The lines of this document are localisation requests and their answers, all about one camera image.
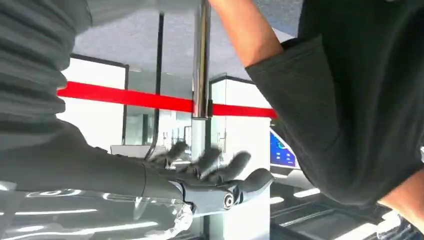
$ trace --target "metal pole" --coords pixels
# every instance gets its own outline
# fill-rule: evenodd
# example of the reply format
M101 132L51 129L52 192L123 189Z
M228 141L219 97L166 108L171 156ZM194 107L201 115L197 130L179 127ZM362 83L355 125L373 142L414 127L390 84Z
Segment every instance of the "metal pole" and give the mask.
M209 49L211 36L211 5L201 0L195 16L193 119L206 120L209 101Z

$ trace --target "cable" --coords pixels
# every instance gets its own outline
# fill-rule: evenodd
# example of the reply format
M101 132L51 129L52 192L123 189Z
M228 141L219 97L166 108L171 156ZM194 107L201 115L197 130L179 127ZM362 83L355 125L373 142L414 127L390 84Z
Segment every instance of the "cable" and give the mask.
M157 58L156 58L156 94L161 94L161 83L162 83L162 56L164 50L164 23L165 23L165 14L161 12L159 14L159 30L157 31ZM159 117L160 110L158 108L154 109L154 124L153 124L153 141L151 146L144 156L145 160L148 160L152 157L153 152L156 149L159 137Z

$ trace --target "screen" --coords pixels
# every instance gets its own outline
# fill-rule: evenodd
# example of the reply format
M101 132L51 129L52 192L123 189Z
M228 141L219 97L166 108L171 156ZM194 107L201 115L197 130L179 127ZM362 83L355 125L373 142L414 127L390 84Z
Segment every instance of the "screen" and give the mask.
M291 152L290 147L272 131L269 134L271 164L296 168L296 156Z

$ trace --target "robotic hand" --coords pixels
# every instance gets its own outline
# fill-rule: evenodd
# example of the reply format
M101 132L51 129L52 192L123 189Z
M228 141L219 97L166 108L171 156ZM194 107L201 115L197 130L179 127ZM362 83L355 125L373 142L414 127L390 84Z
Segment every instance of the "robotic hand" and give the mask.
M221 151L218 148L205 150L197 161L182 170L171 170L172 163L187 147L185 142L178 142L169 152L147 159L147 162L183 192L183 200L191 206L195 217L228 211L260 195L274 180L264 168L255 170L246 180L235 180L251 155L240 152L229 165L219 168Z

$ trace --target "red stripe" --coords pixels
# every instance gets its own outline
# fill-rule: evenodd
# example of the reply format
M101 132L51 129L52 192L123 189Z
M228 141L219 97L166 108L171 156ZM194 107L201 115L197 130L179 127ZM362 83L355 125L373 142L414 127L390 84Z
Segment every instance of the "red stripe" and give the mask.
M186 113L193 112L193 101L190 99L122 90L73 81L69 81L66 88L58 90L57 95L61 97L125 104L145 108L173 110ZM214 104L212 113L217 116L277 117L275 111L270 108L223 104Z

